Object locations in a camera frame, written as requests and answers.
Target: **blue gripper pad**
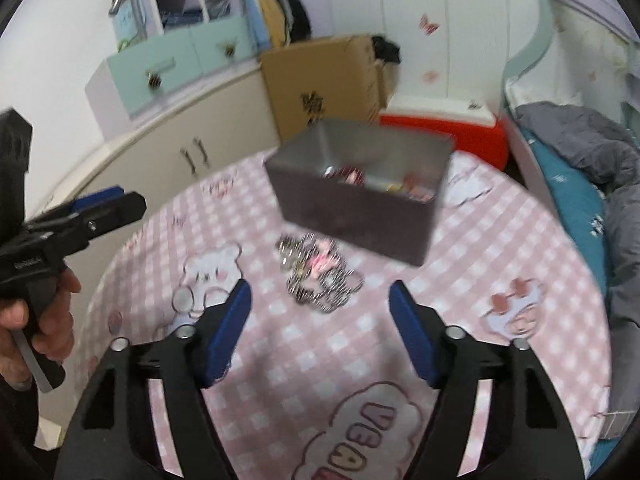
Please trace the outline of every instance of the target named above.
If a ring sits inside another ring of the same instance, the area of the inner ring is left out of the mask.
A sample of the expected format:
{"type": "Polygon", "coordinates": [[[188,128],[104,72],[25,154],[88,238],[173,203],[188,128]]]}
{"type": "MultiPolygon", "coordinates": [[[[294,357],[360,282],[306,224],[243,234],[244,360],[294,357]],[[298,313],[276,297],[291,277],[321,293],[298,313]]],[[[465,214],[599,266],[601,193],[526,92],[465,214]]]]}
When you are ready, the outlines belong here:
{"type": "Polygon", "coordinates": [[[83,209],[97,205],[100,202],[111,200],[112,198],[122,195],[124,195],[124,190],[120,186],[108,187],[107,189],[103,189],[97,193],[80,197],[71,206],[71,212],[75,213],[82,211],[83,209]]]}
{"type": "Polygon", "coordinates": [[[389,311],[400,333],[404,347],[418,377],[436,388],[442,374],[436,366],[436,342],[423,327],[418,309],[427,308],[415,303],[402,282],[395,282],[389,289],[389,311]]]}
{"type": "Polygon", "coordinates": [[[225,374],[244,324],[251,312],[251,303],[251,286],[242,280],[222,306],[226,311],[225,315],[220,321],[218,330],[207,344],[207,365],[205,376],[201,378],[205,387],[209,388],[225,374]]]}

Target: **pink checkered tablecloth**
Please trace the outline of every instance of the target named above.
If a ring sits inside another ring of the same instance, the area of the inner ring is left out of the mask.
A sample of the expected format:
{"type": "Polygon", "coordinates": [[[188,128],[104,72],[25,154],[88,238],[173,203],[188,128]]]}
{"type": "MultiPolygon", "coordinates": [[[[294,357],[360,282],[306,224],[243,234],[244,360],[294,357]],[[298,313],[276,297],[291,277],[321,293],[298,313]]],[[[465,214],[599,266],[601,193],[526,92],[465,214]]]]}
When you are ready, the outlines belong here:
{"type": "MultiPolygon", "coordinates": [[[[437,396],[415,376],[388,312],[388,288],[399,278],[418,303],[479,340],[528,338],[580,452],[590,455],[609,395],[602,297],[560,224],[526,190],[455,153],[427,262],[410,267],[340,242],[366,282],[325,315],[287,294],[274,244],[304,231],[283,222],[266,155],[181,193],[116,255],[79,337],[78,394],[115,336],[134,344],[161,338],[223,301],[243,276],[252,313],[227,375],[204,392],[239,479],[397,480],[437,396]],[[355,468],[345,464],[349,453],[355,468]]],[[[461,473],[478,464],[490,400],[484,382],[461,473]]],[[[180,474],[161,385],[150,388],[164,465],[180,474]]]]}

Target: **gray comforter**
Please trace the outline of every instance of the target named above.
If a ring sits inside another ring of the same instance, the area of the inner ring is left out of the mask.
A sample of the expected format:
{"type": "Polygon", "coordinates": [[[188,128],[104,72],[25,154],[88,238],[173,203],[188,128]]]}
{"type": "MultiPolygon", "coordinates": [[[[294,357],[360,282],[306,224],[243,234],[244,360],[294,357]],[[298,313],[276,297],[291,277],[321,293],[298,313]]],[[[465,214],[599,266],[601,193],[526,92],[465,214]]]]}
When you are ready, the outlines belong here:
{"type": "Polygon", "coordinates": [[[607,193],[609,411],[634,412],[640,406],[640,154],[624,128],[589,108],[534,103],[517,108],[516,118],[607,193]]]}

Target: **silver screw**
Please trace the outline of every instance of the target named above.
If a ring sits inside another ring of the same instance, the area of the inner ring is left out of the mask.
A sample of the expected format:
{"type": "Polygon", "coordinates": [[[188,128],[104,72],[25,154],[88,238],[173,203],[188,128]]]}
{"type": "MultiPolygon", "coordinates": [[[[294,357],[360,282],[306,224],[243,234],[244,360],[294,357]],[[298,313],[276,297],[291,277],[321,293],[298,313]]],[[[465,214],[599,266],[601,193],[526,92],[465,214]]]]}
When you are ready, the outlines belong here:
{"type": "Polygon", "coordinates": [[[111,341],[111,350],[114,352],[122,352],[129,346],[129,340],[126,337],[119,337],[111,341]]]}
{"type": "Polygon", "coordinates": [[[523,339],[521,337],[516,338],[513,340],[513,345],[518,349],[518,350],[529,350],[529,348],[531,348],[531,346],[529,345],[529,343],[527,342],[526,339],[523,339]]]}
{"type": "Polygon", "coordinates": [[[193,325],[179,326],[175,331],[175,336],[178,339],[188,339],[196,333],[196,329],[193,325]]]}
{"type": "Polygon", "coordinates": [[[466,332],[459,326],[447,326],[444,333],[451,339],[462,339],[466,335],[466,332]]]}

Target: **mint green drawer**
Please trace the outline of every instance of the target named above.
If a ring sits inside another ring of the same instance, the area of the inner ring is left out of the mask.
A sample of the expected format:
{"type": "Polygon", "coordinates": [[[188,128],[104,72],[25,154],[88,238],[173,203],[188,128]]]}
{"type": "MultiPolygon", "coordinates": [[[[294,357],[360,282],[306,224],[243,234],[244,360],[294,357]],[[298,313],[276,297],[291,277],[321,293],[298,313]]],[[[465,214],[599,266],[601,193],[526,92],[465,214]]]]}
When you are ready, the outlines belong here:
{"type": "Polygon", "coordinates": [[[107,63],[130,115],[202,76],[188,28],[149,38],[111,56],[107,63]],[[156,72],[160,76],[158,88],[149,86],[148,72],[156,72]]]}
{"type": "Polygon", "coordinates": [[[189,32],[204,74],[210,74],[255,54],[254,40],[247,20],[242,16],[219,18],[190,27],[189,32]],[[233,57],[225,55],[225,45],[228,43],[236,46],[233,57]]]}

